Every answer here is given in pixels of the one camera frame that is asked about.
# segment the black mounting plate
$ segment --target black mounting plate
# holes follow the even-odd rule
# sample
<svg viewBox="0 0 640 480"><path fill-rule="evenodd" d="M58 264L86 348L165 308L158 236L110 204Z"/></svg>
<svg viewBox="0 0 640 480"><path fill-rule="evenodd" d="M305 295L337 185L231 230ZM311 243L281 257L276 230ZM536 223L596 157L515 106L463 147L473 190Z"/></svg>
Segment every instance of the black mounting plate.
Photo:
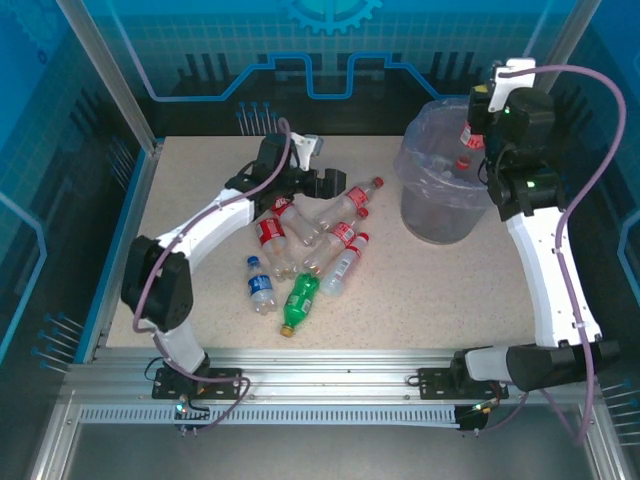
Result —
<svg viewBox="0 0 640 480"><path fill-rule="evenodd" d="M420 400L490 400L496 396L492 382L465 382L464 388L456 385L449 368L418 369ZM500 389L500 399L509 398L509 389Z"/></svg>
<svg viewBox="0 0 640 480"><path fill-rule="evenodd" d="M210 368L207 373L209 378L234 378L241 377L239 368ZM198 385L195 381L181 375L173 368L162 367L156 371L151 398L156 400L178 400L180 395L189 398L197 397L198 400L237 400L240 397L240 380L237 382L206 385L202 393L198 393Z"/></svg>

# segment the clear plastic bottle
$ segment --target clear plastic bottle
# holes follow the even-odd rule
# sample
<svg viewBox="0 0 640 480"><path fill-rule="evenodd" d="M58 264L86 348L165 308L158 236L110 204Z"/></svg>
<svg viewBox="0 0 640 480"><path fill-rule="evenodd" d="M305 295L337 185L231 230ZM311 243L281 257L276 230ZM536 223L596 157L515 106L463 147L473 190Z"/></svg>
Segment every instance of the clear plastic bottle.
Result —
<svg viewBox="0 0 640 480"><path fill-rule="evenodd" d="M278 216L280 223L293 230L293 233L307 247L315 245L316 238L320 235L320 229L304 218L291 200L284 197L276 198L271 211Z"/></svg>
<svg viewBox="0 0 640 480"><path fill-rule="evenodd" d="M267 218L256 224L256 233L271 264L271 272L279 282L295 278L298 274L296 262L289 252L287 237L277 218Z"/></svg>
<svg viewBox="0 0 640 480"><path fill-rule="evenodd" d="M316 249L304 259L305 270L314 275L322 275L331 260L336 258L356 238L357 226L369 216L366 208L358 209L355 218L348 222L339 222L331 232L322 236Z"/></svg>
<svg viewBox="0 0 640 480"><path fill-rule="evenodd" d="M336 258L320 283L320 291L331 297L339 297L344 292L345 282L355 270L364 247L369 243L369 235L359 233L351 245Z"/></svg>
<svg viewBox="0 0 640 480"><path fill-rule="evenodd" d="M371 201L374 192L384 185L380 177L375 177L369 182L359 183L346 194L342 195L333 205L315 217L315 222L322 231L328 231L338 222L351 218L358 209Z"/></svg>
<svg viewBox="0 0 640 480"><path fill-rule="evenodd" d="M260 266L260 260L258 257L249 257L247 264L249 266L247 274L249 281L247 283L249 284L249 295L251 296L254 310L262 315L275 312L276 308L278 308L276 296L273 293L269 276L265 274Z"/></svg>

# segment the speckled countertop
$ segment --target speckled countertop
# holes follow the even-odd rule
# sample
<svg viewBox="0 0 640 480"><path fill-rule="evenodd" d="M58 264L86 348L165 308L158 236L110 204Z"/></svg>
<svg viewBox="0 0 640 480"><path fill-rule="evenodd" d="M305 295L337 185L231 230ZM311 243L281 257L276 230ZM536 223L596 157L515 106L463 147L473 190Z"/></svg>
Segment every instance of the speckled countertop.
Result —
<svg viewBox="0 0 640 480"><path fill-rule="evenodd" d="M157 236L208 204L227 179L255 158L260 137L172 137L158 164L140 233ZM348 184L379 175L385 186L370 204L363 230L371 241L345 294L318 293L296 335L279 335L282 312L262 317L250 310L245 268L260 254L253 226L240 229L202 261L193 276L191 312L204 347L406 349L518 344L534 340L533 308L524 272L497 210L452 246L434 246L413 236L400 217L401 185L393 171L400 137L327 137L313 167L336 167ZM332 200L298 195L312 216ZM290 233L295 258L309 249ZM274 281L283 305L293 281ZM132 314L118 305L107 345L152 346L131 330Z"/></svg>

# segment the green plastic bottle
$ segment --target green plastic bottle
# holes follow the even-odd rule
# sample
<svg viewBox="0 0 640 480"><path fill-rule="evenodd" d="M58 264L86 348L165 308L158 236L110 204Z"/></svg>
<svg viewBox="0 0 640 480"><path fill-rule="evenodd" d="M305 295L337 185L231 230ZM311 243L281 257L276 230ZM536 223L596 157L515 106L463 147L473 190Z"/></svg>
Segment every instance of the green plastic bottle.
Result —
<svg viewBox="0 0 640 480"><path fill-rule="evenodd" d="M313 297L320 287L320 280L310 273L303 273L296 278L296 284L284 305L284 325L280 334L291 338L293 332L307 318Z"/></svg>

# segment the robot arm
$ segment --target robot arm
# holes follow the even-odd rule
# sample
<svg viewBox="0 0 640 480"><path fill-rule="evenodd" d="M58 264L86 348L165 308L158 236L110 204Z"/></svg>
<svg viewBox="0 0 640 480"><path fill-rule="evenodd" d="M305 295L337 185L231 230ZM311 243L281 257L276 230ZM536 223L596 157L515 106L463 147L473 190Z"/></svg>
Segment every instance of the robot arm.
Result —
<svg viewBox="0 0 640 480"><path fill-rule="evenodd" d="M153 283L141 322L152 330L172 362L189 373L206 376L209 367L208 357L198 344L188 318L193 307L191 275L202 259L233 232L262 215L278 196L293 198L294 194L303 193L313 198L332 198L346 188L343 172L326 169L324 178L320 178L316 170L310 169L311 158L319 155L322 147L320 137L293 133L291 139L290 157L274 181L259 193L220 208L197 223L169 254ZM263 183L277 168L285 141L283 134L265 137L258 158L231 178L213 202L194 217ZM121 289L121 298L132 311L154 263L194 217L155 240L140 236L133 241Z"/></svg>
<svg viewBox="0 0 640 480"><path fill-rule="evenodd" d="M578 382L586 376L578 325L555 256L556 226L566 201L554 169L558 153L553 143L558 138L553 100L533 88L534 74L499 77L532 67L533 59L511 59L497 67L488 86L472 90L468 122L472 134L484 137L489 195L520 254L534 309L536 343L465 351L454 360L464 358L463 369L471 380L512 382L523 391ZM566 227L563 254L594 364L601 369L617 359L618 345L602 339L589 310Z"/></svg>

